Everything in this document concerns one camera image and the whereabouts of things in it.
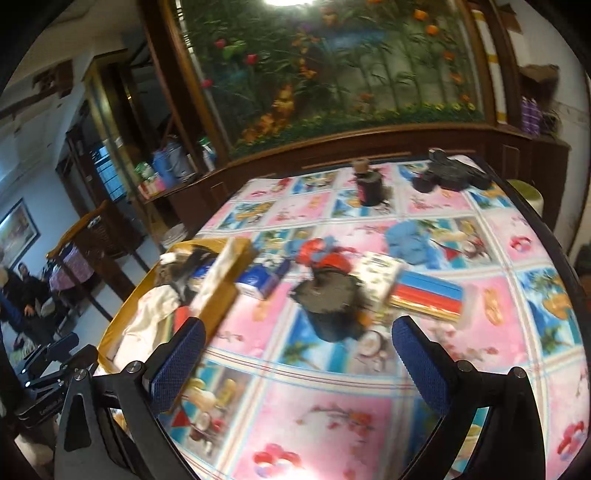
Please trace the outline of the white cloth bag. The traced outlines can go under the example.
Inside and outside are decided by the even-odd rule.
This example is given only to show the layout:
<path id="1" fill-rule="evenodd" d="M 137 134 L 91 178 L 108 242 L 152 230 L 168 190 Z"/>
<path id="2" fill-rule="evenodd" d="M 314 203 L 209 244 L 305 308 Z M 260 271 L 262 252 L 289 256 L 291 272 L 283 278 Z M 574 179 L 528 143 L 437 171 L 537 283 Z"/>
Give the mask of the white cloth bag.
<path id="1" fill-rule="evenodd" d="M 122 370 L 132 361 L 145 361 L 161 343 L 166 320 L 179 306 L 180 297 L 170 285 L 157 286 L 145 293 L 123 330 L 113 359 L 115 367 Z"/>

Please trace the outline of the blue and red striped sponge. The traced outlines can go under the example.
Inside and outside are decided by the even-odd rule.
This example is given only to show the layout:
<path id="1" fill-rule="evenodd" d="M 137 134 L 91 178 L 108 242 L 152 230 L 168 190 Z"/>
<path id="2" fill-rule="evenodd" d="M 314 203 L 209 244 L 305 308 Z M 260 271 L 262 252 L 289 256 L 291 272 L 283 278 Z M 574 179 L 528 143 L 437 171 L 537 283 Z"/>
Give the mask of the blue and red striped sponge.
<path id="1" fill-rule="evenodd" d="M 458 322 L 462 315 L 464 289 L 447 280 L 404 270 L 394 280 L 389 300 L 398 308 Z"/>

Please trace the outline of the white patterned tissue pack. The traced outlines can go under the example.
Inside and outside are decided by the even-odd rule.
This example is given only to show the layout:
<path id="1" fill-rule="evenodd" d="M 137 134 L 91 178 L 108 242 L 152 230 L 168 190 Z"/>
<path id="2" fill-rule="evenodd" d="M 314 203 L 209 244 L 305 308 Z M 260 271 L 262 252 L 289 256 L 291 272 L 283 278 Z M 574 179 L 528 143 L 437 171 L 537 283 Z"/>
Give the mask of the white patterned tissue pack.
<path id="1" fill-rule="evenodd" d="M 367 252 L 356 261 L 351 275 L 361 283 L 363 306 L 378 311 L 390 296 L 394 281 L 404 269 L 405 263 L 389 255 Z"/>

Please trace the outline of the black packet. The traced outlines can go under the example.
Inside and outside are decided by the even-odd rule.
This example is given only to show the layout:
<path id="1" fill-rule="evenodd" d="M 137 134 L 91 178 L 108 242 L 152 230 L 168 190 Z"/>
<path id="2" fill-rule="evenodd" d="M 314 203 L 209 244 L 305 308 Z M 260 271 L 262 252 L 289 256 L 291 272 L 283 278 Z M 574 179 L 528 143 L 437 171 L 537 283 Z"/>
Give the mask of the black packet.
<path id="1" fill-rule="evenodd" d="M 173 264 L 169 284 L 179 294 L 182 305 L 188 305 L 197 295 L 204 276 L 216 257 L 217 254 L 211 249 L 197 246 Z"/>

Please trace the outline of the blue towel cloth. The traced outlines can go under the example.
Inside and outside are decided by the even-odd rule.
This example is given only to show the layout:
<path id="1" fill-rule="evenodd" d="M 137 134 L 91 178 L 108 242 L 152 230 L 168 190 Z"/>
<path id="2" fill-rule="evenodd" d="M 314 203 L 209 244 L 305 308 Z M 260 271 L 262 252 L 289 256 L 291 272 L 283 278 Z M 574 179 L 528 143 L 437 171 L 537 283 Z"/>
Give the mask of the blue towel cloth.
<path id="1" fill-rule="evenodd" d="M 408 265 L 440 270 L 441 258 L 431 243 L 430 235 L 416 220 L 394 224 L 385 232 L 388 254 Z"/>

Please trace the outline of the blue tissue pack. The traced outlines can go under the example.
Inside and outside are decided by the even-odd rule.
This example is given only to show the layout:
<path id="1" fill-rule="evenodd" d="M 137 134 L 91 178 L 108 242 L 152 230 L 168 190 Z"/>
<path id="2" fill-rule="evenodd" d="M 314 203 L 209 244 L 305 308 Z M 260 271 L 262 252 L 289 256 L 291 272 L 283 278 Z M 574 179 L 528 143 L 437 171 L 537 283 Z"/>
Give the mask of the blue tissue pack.
<path id="1" fill-rule="evenodd" d="M 243 295 L 266 300 L 283 277 L 290 270 L 290 259 L 283 259 L 279 264 L 252 264 L 235 281 L 235 286 Z"/>

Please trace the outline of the seated person in background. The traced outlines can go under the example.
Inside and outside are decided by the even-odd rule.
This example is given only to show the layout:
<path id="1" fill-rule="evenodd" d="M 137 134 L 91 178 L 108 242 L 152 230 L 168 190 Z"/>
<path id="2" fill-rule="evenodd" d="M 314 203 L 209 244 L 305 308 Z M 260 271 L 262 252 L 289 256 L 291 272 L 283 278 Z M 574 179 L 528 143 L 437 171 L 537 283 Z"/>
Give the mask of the seated person in background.
<path id="1" fill-rule="evenodd" d="M 35 344 L 47 345 L 53 341 L 53 333 L 37 314 L 36 301 L 20 277 L 4 264 L 4 251 L 1 251 L 1 320 Z"/>

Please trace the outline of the yellow cardboard tray box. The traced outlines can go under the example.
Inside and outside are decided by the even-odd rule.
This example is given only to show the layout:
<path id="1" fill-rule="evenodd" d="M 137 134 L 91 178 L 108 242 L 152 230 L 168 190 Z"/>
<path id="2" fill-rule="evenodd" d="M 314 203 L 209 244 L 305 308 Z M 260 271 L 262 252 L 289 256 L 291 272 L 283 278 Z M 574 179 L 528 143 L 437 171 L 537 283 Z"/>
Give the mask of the yellow cardboard tray box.
<path id="1" fill-rule="evenodd" d="M 209 342 L 235 302 L 238 296 L 235 281 L 256 257 L 256 249 L 247 238 L 201 238 L 175 243 L 167 253 L 188 252 L 193 247 L 207 248 L 222 257 L 214 262 L 214 272 L 205 275 L 204 287 L 197 294 L 197 315 L 204 322 L 206 341 Z M 97 346 L 98 363 L 109 374 L 121 370 L 114 363 L 115 348 L 119 347 L 123 332 L 135 315 L 140 297 L 154 286 L 156 270 L 157 266 L 153 266 L 123 302 Z"/>

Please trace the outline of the black cylindrical motor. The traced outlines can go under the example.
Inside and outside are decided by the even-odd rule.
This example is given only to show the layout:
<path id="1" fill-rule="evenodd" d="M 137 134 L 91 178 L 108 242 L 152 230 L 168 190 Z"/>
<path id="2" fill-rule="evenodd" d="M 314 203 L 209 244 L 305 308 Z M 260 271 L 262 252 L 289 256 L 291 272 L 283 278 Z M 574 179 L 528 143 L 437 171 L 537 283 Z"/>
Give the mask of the black cylindrical motor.
<path id="1" fill-rule="evenodd" d="M 335 267 L 314 268 L 311 279 L 298 283 L 290 298 L 304 310 L 322 341 L 359 340 L 365 332 L 359 320 L 363 302 L 362 283 Z"/>

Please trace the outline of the wooden chair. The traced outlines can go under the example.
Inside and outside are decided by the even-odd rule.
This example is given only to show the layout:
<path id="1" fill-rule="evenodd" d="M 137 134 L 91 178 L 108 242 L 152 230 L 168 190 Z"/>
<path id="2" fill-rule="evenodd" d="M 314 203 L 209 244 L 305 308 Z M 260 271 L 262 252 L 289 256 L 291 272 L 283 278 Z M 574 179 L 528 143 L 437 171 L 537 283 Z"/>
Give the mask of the wooden chair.
<path id="1" fill-rule="evenodd" d="M 46 254 L 46 259 L 54 261 L 70 278 L 75 288 L 108 321 L 113 316 L 96 300 L 91 291 L 73 273 L 64 260 L 62 251 L 71 245 L 77 249 L 90 268 L 100 277 L 123 302 L 132 294 L 135 284 L 122 271 L 116 259 L 107 254 L 106 245 L 115 245 L 124 256 L 131 256 L 139 267 L 148 273 L 150 267 L 137 253 L 141 238 L 128 236 L 132 231 L 126 227 L 122 213 L 110 200 L 104 200 L 95 210 L 82 216 L 59 239 L 57 245 Z"/>

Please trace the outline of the dark bottle with cork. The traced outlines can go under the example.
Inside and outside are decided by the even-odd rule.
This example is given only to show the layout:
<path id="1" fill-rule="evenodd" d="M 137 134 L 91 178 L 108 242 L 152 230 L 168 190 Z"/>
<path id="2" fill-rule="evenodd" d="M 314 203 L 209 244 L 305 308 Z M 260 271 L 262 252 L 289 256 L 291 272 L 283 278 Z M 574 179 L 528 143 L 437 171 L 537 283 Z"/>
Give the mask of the dark bottle with cork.
<path id="1" fill-rule="evenodd" d="M 370 166 L 367 159 L 353 160 L 356 192 L 363 206 L 374 207 L 384 200 L 383 175 Z"/>

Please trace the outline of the grey thermos jug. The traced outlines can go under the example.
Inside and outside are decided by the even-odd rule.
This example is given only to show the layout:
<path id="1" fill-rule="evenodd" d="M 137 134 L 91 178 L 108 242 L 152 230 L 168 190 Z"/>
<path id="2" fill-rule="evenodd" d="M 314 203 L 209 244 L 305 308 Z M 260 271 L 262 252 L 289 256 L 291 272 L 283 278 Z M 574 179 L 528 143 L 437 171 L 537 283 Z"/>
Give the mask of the grey thermos jug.
<path id="1" fill-rule="evenodd" d="M 169 171 L 180 182 L 186 182 L 195 174 L 195 169 L 183 145 L 176 141 L 169 141 L 166 145 L 169 161 Z"/>

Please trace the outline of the blue thermos jug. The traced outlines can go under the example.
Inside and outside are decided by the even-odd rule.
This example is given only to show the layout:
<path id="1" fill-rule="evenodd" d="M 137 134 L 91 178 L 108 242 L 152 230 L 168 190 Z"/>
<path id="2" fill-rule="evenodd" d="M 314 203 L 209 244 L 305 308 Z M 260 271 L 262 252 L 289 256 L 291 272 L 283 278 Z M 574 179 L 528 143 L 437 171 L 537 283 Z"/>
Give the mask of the blue thermos jug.
<path id="1" fill-rule="evenodd" d="M 171 189 L 177 184 L 169 155 L 165 150 L 156 150 L 153 152 L 152 168 L 161 177 L 166 189 Z"/>

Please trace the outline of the purple bottles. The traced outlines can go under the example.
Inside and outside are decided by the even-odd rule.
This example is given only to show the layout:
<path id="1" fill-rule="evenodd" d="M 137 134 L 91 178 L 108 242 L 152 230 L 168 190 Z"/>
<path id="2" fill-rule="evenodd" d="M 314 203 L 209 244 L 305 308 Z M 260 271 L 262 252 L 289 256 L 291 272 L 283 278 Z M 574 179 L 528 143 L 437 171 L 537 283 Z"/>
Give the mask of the purple bottles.
<path id="1" fill-rule="evenodd" d="M 530 136 L 540 135 L 540 122 L 542 119 L 541 110 L 534 99 L 522 97 L 522 131 Z"/>

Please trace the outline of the framed wall picture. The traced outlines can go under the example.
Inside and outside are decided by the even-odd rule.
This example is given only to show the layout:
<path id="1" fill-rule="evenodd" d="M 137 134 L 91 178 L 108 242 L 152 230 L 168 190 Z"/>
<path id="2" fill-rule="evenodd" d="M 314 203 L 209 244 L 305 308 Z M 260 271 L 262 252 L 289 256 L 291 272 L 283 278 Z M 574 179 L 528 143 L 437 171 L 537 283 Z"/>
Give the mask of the framed wall picture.
<path id="1" fill-rule="evenodd" d="M 3 264 L 14 268 L 39 238 L 40 231 L 24 199 L 21 198 L 1 220 L 0 241 Z"/>

